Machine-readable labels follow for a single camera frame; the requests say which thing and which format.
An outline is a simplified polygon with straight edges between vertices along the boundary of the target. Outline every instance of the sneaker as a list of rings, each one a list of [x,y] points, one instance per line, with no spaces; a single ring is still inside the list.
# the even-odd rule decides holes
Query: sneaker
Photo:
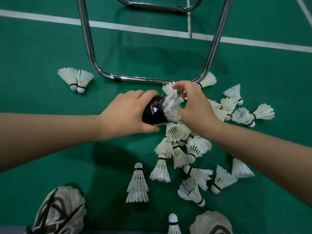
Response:
[[[86,213],[84,197],[77,189],[58,187],[45,198],[33,228],[27,227],[25,234],[78,234]]]
[[[229,220],[217,211],[198,215],[190,226],[190,234],[233,234]]]

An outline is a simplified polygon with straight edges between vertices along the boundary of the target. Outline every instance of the person's left hand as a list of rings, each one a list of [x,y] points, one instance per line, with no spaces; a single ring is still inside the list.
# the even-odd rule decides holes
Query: person's left hand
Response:
[[[159,128],[142,122],[142,114],[147,104],[157,96],[155,90],[131,90],[118,94],[99,115],[97,140],[106,140],[137,133],[158,132]]]

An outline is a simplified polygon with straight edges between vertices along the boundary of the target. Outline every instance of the person's right arm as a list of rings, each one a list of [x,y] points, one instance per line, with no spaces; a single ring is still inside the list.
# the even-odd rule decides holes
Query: person's right arm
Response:
[[[225,149],[312,208],[312,148],[221,122],[197,84],[174,85],[188,97],[179,111],[192,131]]]

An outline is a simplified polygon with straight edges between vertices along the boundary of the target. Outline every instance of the hand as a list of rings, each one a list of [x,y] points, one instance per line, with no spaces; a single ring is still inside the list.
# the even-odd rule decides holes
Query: hand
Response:
[[[184,109],[179,110],[181,121],[193,132],[202,137],[222,123],[213,112],[213,108],[201,88],[190,81],[179,81],[173,89],[179,92],[185,91],[181,97],[187,97],[188,101]]]
[[[97,116],[100,125],[97,140],[159,131],[157,126],[142,122],[145,107],[156,95],[158,92],[155,90],[146,92],[131,90],[125,94],[118,94],[110,105]]]

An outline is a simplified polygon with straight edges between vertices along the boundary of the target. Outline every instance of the black shuttlecock tube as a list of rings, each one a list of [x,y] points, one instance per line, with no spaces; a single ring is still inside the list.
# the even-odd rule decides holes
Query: black shuttlecock tube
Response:
[[[151,125],[167,123],[168,120],[163,112],[165,95],[157,95],[147,104],[142,115],[142,121]]]

